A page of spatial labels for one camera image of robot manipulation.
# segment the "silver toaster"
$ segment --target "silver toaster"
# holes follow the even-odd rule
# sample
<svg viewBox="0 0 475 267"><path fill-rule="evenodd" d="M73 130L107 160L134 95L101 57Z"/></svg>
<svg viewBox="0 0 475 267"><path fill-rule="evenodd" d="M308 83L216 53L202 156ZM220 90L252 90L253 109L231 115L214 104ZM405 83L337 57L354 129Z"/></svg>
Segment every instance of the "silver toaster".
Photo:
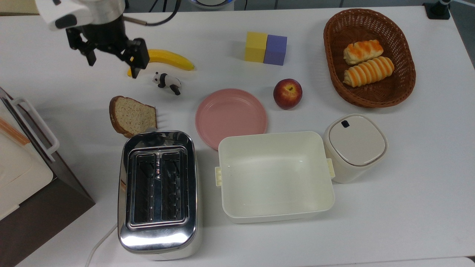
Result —
<svg viewBox="0 0 475 267"><path fill-rule="evenodd" d="M192 140L179 131L133 136L123 148L118 200L122 246L153 260L194 254L201 243Z"/></svg>

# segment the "brown box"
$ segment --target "brown box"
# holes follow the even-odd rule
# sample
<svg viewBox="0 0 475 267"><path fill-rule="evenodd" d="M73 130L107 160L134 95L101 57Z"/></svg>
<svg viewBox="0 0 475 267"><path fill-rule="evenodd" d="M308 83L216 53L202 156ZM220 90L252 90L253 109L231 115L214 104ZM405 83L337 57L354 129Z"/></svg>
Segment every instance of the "brown box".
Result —
<svg viewBox="0 0 475 267"><path fill-rule="evenodd" d="M57 152L52 154L54 162L47 158L31 133L12 111L9 103L5 101L6 98L11 99L0 88L0 105L5 105L10 110L53 172L53 180L47 186L0 220L0 266L11 267L33 253L95 203ZM29 114L22 109L20 112L40 140L48 143Z"/></svg>

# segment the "container handle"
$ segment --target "container handle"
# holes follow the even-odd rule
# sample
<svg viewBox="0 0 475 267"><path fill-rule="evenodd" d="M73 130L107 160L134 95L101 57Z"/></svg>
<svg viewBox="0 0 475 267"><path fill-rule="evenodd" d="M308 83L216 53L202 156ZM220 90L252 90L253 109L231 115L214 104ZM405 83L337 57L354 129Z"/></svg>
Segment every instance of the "container handle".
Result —
<svg viewBox="0 0 475 267"><path fill-rule="evenodd" d="M335 178L335 169L333 168L332 159L327 159L328 172L330 173L330 178Z"/></svg>
<svg viewBox="0 0 475 267"><path fill-rule="evenodd" d="M216 176L216 186L221 186L223 184L223 175L221 174L221 167L214 168L214 174Z"/></svg>
<svg viewBox="0 0 475 267"><path fill-rule="evenodd" d="M31 105L31 103L26 100L23 97L18 97L13 100L9 100L11 106L15 110L15 112L18 114L20 117L21 121L24 123L24 125L28 128L29 132L35 138L43 152L46 154L46 156L54 162L55 159L53 158L53 153L56 152L59 148L59 141L56 138L56 136L53 134L53 132L50 130L48 125L46 125L45 121L41 118L41 116L38 114L38 111ZM20 106L21 103L25 103L27 106L28 113L31 115L33 120L38 123L39 128L43 131L45 134L46 138L51 142L51 146L49 148L46 148L46 146L41 142L41 140L38 138L38 136L35 134L35 132L31 129L30 125L26 121L26 119L23 117L23 115L19 112L18 108L16 107L17 105Z"/></svg>

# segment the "pink plate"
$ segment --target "pink plate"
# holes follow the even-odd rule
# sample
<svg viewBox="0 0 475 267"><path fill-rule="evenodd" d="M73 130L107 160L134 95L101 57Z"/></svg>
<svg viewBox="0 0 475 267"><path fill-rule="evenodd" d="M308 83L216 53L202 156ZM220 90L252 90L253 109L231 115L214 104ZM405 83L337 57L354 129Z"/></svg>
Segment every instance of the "pink plate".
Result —
<svg viewBox="0 0 475 267"><path fill-rule="evenodd" d="M267 128L266 110L250 93L239 89L222 89L206 97L195 116L201 139L218 150L226 137L263 134Z"/></svg>

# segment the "banana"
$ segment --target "banana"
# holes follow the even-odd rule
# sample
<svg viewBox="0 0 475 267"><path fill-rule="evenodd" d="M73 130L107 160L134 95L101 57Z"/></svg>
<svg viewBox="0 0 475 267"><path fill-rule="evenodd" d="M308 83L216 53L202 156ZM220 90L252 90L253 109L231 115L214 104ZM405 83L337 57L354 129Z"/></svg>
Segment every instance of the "banana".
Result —
<svg viewBox="0 0 475 267"><path fill-rule="evenodd" d="M186 57L181 55L175 54L173 52L162 50L162 49L149 49L149 62L160 62L165 63L168 65L172 65L177 68L181 68L184 70L194 70L195 66L191 61L189 61ZM129 68L127 72L129 77L132 77L132 70Z"/></svg>

